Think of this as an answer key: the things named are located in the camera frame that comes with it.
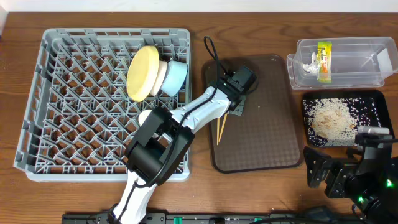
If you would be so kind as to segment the green yellow snack wrapper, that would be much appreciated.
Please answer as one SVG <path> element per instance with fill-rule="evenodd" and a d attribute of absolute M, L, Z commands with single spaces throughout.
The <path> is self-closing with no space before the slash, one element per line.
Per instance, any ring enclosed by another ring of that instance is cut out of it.
<path fill-rule="evenodd" d="M 331 42 L 319 42 L 318 43 L 318 81 L 320 83 L 331 83 Z"/>

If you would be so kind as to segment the pink white bowl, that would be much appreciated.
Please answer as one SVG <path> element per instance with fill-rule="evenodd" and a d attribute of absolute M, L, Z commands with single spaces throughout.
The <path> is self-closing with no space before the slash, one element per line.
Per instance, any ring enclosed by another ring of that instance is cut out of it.
<path fill-rule="evenodd" d="M 157 76 L 155 79 L 155 83 L 154 86 L 152 87 L 150 94 L 152 96 L 156 96 L 163 84 L 164 78 L 165 78 L 165 74 L 167 71 L 167 62 L 165 61 L 160 61 L 159 62 L 159 68 L 158 68 L 158 72 L 157 72 Z"/>

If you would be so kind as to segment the wooden chopstick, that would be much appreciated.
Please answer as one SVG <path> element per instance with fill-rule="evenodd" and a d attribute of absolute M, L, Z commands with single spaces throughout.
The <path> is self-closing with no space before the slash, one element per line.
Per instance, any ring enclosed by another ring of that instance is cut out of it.
<path fill-rule="evenodd" d="M 228 117 L 228 113 L 224 114 L 224 116 L 223 116 L 223 122 L 222 122 L 222 123 L 220 122 L 220 138 L 219 138 L 219 143 L 220 143 L 221 138 L 222 138 L 222 135 L 223 135 L 223 131 L 224 131 L 224 127 L 225 127 L 225 124 L 226 124 L 226 119 L 227 119 L 227 117 Z"/>
<path fill-rule="evenodd" d="M 220 118 L 217 118 L 217 126 L 216 126 L 216 145 L 219 145 L 220 138 Z"/>

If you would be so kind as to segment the white cup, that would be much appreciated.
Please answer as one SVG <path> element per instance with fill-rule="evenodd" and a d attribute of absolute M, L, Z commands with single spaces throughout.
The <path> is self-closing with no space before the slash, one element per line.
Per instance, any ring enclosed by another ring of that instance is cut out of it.
<path fill-rule="evenodd" d="M 150 113 L 152 112 L 152 110 L 144 110 L 142 111 L 139 116 L 138 116 L 138 122 L 140 125 L 143 125 L 143 123 L 145 122 L 145 120 L 148 118 L 148 116 L 150 115 Z"/>

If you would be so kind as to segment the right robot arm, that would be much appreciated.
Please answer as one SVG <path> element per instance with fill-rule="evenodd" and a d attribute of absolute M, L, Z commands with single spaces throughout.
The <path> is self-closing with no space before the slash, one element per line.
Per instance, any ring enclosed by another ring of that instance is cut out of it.
<path fill-rule="evenodd" d="M 303 150 L 307 185 L 326 183 L 330 199 L 349 198 L 370 223 L 397 223 L 397 158 L 392 148 L 365 147 L 358 155 L 331 157 L 316 149 Z"/>

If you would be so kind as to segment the light blue bowl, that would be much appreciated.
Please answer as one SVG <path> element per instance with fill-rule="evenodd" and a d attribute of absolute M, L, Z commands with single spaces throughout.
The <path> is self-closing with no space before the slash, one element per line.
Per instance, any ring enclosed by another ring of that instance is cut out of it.
<path fill-rule="evenodd" d="M 186 80 L 188 65 L 178 61 L 169 61 L 161 90 L 170 97 L 175 96 Z"/>

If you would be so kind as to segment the yellow round plate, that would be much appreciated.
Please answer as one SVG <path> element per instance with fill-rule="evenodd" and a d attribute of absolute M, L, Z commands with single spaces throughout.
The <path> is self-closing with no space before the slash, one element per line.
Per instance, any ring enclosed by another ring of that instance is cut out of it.
<path fill-rule="evenodd" d="M 126 90 L 135 102 L 143 101 L 154 86 L 159 69 L 159 52 L 155 46 L 144 46 L 130 64 Z"/>

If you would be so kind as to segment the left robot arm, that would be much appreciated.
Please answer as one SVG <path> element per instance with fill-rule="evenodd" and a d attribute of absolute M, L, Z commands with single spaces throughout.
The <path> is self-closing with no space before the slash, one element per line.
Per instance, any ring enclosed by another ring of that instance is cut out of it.
<path fill-rule="evenodd" d="M 108 215 L 109 223 L 140 223 L 156 187 L 175 172 L 204 125 L 234 110 L 256 82 L 245 66 L 218 77 L 205 92 L 175 110 L 157 107 L 127 145 L 127 184 L 123 196 Z"/>

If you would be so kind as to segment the white tissue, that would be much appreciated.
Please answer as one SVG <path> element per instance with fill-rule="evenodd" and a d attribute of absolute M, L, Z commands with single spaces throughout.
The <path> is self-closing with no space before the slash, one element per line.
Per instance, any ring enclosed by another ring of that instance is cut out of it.
<path fill-rule="evenodd" d="M 316 74 L 319 71 L 318 56 L 315 52 L 311 55 L 312 62 L 310 64 L 303 64 L 302 67 L 305 72 Z"/>

